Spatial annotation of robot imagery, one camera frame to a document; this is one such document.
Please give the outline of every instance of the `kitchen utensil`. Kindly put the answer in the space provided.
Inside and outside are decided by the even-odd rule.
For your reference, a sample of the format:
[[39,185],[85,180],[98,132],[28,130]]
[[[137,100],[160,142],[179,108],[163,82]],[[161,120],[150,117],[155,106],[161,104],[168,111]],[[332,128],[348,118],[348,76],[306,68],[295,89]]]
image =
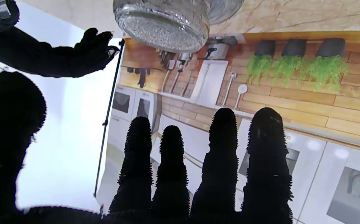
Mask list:
[[232,84],[234,78],[237,77],[237,73],[232,71],[232,72],[230,72],[230,74],[228,76],[230,77],[230,82],[228,83],[227,92],[226,92],[226,95],[224,96],[224,100],[223,100],[223,103],[221,104],[221,106],[226,105],[226,101],[227,101],[228,93],[230,92],[231,84]]
[[238,87],[238,97],[237,97],[237,102],[235,103],[235,107],[234,109],[237,110],[237,107],[238,107],[238,103],[239,103],[239,100],[241,98],[241,94],[244,94],[248,91],[248,86],[245,85],[245,84],[242,84]]

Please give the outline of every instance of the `black pole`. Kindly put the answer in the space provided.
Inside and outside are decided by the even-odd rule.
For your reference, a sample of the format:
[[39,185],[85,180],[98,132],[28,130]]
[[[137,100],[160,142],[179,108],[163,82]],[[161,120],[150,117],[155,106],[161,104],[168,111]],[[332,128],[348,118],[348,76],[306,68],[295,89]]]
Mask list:
[[115,91],[115,84],[116,84],[116,79],[118,77],[119,66],[121,65],[121,57],[122,57],[123,47],[125,46],[125,40],[122,39],[119,42],[119,45],[121,46],[121,50],[119,52],[118,64],[116,65],[115,76],[113,78],[111,96],[109,97],[109,104],[108,104],[108,109],[107,109],[107,116],[106,116],[106,119],[105,119],[105,121],[103,123],[103,126],[104,126],[103,141],[101,143],[99,168],[97,169],[96,187],[95,187],[95,192],[93,193],[93,196],[95,196],[95,197],[97,195],[97,185],[99,184],[99,174],[100,174],[100,167],[101,167],[101,159],[102,159],[102,156],[103,156],[103,148],[104,148],[104,141],[105,141],[105,133],[107,131],[107,126],[108,126],[109,111],[111,110],[112,98],[113,98],[113,93]]

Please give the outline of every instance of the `glove finger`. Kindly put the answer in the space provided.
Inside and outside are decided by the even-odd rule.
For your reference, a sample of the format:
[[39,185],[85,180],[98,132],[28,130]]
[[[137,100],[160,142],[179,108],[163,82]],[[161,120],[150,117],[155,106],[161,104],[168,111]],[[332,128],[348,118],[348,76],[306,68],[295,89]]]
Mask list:
[[84,32],[81,43],[93,42],[98,32],[96,28],[89,28]]
[[149,120],[144,117],[133,119],[127,132],[125,158],[118,180],[119,189],[109,207],[110,213],[150,209],[151,149]]
[[113,35],[109,31],[102,32],[94,39],[94,47],[107,47]]
[[194,195],[191,216],[235,213],[238,142],[234,112],[228,108],[219,109],[209,133],[210,151],[202,166],[202,183]]
[[252,119],[248,142],[248,183],[244,187],[242,213],[251,222],[270,211],[268,223],[292,223],[291,175],[285,156],[281,116],[271,108],[259,110]]
[[168,126],[160,143],[161,163],[158,167],[156,192],[151,214],[155,218],[187,218],[190,196],[187,170],[183,162],[183,139],[176,126]]

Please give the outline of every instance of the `marble surface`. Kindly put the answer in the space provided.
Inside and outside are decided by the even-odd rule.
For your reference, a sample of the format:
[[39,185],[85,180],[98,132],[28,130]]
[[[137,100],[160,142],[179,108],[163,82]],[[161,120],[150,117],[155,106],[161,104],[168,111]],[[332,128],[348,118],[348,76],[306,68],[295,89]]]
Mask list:
[[211,34],[360,30],[360,0],[246,0]]
[[[82,29],[123,32],[115,22],[113,0],[20,0]],[[360,30],[360,0],[245,0],[231,19],[211,34]]]

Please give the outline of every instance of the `black glove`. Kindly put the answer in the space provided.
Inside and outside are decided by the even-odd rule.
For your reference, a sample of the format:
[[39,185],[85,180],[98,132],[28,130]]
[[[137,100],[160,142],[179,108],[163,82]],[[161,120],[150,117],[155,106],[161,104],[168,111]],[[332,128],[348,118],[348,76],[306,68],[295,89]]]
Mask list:
[[108,46],[110,32],[90,28],[72,47],[51,47],[16,27],[0,32],[0,62],[20,71],[44,77],[78,78],[104,69],[119,52]]
[[129,128],[119,189],[110,214],[64,207],[15,207],[17,175],[32,136],[43,125],[45,100],[39,89],[18,72],[0,74],[0,223],[265,223],[290,224],[292,213],[282,119],[270,108],[256,113],[249,132],[248,184],[241,212],[235,212],[237,124],[233,111],[220,109],[210,128],[210,152],[202,183],[190,208],[187,171],[180,130],[169,126],[160,145],[156,192],[151,201],[151,129],[149,120],[135,118]]

